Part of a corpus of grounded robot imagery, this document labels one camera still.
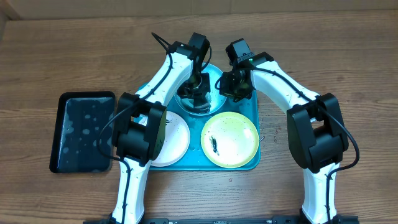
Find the green grey sponge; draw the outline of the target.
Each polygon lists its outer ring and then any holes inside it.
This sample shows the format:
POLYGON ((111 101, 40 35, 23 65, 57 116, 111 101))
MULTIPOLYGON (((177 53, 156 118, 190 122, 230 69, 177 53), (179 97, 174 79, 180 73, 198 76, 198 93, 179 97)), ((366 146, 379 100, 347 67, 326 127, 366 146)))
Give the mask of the green grey sponge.
POLYGON ((208 113, 210 111, 211 105, 207 100, 196 99, 193 101, 194 113, 208 113))

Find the light blue plate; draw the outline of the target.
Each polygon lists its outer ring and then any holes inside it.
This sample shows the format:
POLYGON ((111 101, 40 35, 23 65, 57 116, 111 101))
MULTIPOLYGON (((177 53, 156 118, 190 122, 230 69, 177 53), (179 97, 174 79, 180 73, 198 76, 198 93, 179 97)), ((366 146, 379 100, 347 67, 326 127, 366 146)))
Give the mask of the light blue plate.
POLYGON ((219 91, 215 89, 215 83, 217 79, 222 75, 222 71, 209 63, 207 67, 202 71, 202 73, 209 73, 210 76, 210 92, 206 94, 206 99, 210 103, 211 108, 208 113, 194 113, 193 109, 193 100, 190 99, 181 99, 177 94, 174 95, 174 100, 177 102, 179 107, 186 111, 187 113, 193 114, 195 116, 205 116, 208 114, 212 114, 219 110, 226 101, 226 97, 219 94, 219 91))

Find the pink white plate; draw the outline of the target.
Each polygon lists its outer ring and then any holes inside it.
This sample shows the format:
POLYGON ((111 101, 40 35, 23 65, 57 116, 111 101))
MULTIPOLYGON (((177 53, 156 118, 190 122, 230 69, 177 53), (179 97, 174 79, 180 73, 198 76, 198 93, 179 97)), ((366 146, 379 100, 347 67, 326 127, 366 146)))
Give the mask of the pink white plate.
POLYGON ((167 111, 165 139, 160 154, 152 162, 154 167, 166 167, 178 162, 190 144, 190 130, 178 114, 167 111))

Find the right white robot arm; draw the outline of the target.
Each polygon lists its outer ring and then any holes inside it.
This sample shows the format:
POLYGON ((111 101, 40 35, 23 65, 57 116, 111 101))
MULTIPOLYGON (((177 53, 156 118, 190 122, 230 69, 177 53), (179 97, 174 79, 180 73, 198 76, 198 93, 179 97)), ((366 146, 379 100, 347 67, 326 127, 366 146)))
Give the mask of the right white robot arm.
POLYGON ((335 176, 348 149, 339 102, 311 91, 285 73, 268 53, 255 54, 244 39, 226 49, 232 69, 216 82, 223 96, 238 102, 257 90, 286 115, 289 151, 303 169, 305 223, 336 223, 335 176))

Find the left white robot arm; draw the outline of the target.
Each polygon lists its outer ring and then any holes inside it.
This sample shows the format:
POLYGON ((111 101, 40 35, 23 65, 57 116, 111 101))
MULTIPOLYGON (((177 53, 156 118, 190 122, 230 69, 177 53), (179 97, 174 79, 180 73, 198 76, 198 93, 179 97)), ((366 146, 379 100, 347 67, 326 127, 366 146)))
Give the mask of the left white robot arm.
POLYGON ((143 89, 133 95, 121 95, 116 115, 110 121, 121 171, 110 223, 140 223, 143 219, 147 175, 165 142, 166 107, 173 96, 187 99, 196 113, 210 111, 206 99, 210 78, 202 72, 210 41, 193 33, 188 43, 169 45, 157 34, 153 36, 165 49, 163 65, 143 89))

